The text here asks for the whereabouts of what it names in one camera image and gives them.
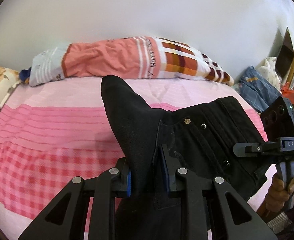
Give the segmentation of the right hand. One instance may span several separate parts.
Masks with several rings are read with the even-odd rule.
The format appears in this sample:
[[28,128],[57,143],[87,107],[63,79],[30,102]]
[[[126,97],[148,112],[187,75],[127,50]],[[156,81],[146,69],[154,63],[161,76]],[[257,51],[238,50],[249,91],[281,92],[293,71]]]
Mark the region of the right hand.
[[292,194],[294,194],[294,178],[289,183],[289,186],[285,187],[284,182],[275,173],[272,177],[272,184],[264,199],[266,210],[278,213]]

